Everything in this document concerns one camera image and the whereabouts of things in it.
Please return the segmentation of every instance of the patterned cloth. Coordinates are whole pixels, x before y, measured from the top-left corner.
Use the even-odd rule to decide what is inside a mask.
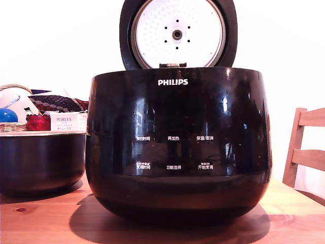
[[[88,102],[79,99],[71,99],[62,96],[48,95],[48,96],[29,96],[29,99],[38,108],[41,113],[46,111],[65,112],[83,112],[88,109]]]

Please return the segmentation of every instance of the lid hinge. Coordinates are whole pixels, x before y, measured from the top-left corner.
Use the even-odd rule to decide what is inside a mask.
[[[160,68],[186,68],[187,63],[184,64],[160,64]]]

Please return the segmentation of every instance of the rice cooker lid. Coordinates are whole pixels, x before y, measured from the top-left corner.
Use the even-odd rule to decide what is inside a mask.
[[[232,0],[126,0],[120,19],[124,66],[231,67],[237,51]]]

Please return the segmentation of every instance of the label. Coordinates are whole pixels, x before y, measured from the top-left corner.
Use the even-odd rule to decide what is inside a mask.
[[[179,141],[179,136],[169,136],[168,140],[169,141]]]
[[[150,163],[137,162],[137,169],[150,170],[151,165]]]
[[[158,80],[158,86],[161,85],[188,85],[188,79]]]
[[[86,131],[87,113],[57,113],[49,114],[52,131]]]
[[[197,136],[197,141],[213,141],[213,136]]]
[[[213,165],[211,165],[210,163],[201,163],[201,165],[199,165],[200,170],[213,170]]]
[[[137,141],[150,141],[150,136],[137,136]]]
[[[182,169],[181,165],[167,165],[168,170],[180,170]]]

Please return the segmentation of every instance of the red jar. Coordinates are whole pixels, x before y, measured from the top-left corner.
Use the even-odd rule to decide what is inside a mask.
[[[50,131],[51,118],[48,115],[27,115],[27,131]]]

